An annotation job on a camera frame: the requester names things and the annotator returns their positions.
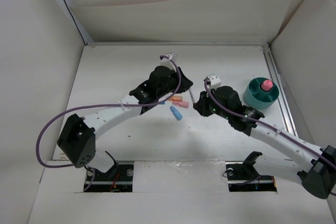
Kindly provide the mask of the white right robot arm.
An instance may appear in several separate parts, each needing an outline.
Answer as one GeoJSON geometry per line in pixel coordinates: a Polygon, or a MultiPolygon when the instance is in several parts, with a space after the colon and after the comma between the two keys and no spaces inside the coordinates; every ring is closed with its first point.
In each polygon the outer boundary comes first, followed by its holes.
{"type": "Polygon", "coordinates": [[[242,105],[238,93],[229,86],[204,83],[205,91],[193,108],[203,117],[217,115],[238,132],[262,141],[287,156],[287,160],[267,158],[253,151],[243,161],[247,178],[262,175],[281,177],[301,185],[320,199],[327,199],[335,187],[335,147],[306,142],[277,126],[265,122],[264,114],[242,105]]]}

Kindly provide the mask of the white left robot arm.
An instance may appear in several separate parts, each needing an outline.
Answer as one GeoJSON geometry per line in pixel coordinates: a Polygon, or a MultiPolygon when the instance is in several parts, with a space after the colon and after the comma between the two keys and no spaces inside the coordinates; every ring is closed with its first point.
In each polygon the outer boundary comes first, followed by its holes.
{"type": "Polygon", "coordinates": [[[96,149],[96,140],[122,122],[154,108],[169,93],[183,93],[192,85],[181,69],[158,66],[116,106],[105,106],[84,117],[69,116],[57,144],[75,168],[94,168],[105,180],[112,180],[117,175],[116,162],[108,153],[96,149]]]}

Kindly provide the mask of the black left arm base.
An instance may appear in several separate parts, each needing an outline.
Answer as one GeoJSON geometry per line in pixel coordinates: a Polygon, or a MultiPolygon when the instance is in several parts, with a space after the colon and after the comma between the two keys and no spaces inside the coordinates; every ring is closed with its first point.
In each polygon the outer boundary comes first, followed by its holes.
{"type": "Polygon", "coordinates": [[[103,157],[113,166],[103,173],[96,168],[85,166],[84,193],[131,193],[133,188],[134,162],[118,162],[107,151],[103,157]]]}

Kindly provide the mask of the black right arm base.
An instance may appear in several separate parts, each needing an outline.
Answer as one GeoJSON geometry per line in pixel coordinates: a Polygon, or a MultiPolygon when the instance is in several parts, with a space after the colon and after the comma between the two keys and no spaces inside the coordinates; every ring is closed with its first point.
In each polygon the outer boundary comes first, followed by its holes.
{"type": "Polygon", "coordinates": [[[261,152],[253,151],[243,161],[225,162],[222,177],[227,179],[229,192],[277,192],[274,177],[259,175],[254,168],[259,156],[262,156],[261,152]]]}

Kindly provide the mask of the pink rubber eraser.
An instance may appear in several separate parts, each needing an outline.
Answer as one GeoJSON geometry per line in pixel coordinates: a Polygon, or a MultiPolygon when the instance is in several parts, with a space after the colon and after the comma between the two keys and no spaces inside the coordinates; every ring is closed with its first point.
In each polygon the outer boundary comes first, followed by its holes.
{"type": "Polygon", "coordinates": [[[263,81],[263,83],[261,84],[261,89],[265,92],[269,92],[272,90],[273,87],[273,82],[269,79],[266,79],[263,81]]]}

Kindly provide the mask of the red capped white pen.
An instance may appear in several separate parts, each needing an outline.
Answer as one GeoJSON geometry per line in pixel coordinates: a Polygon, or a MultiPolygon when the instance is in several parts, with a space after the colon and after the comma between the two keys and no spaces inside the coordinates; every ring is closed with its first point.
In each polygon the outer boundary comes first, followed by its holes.
{"type": "Polygon", "coordinates": [[[194,98],[194,94],[193,94],[192,90],[189,89],[188,91],[189,91],[189,94],[190,94],[190,97],[191,97],[192,104],[195,104],[196,102],[195,102],[195,98],[194,98]]]}

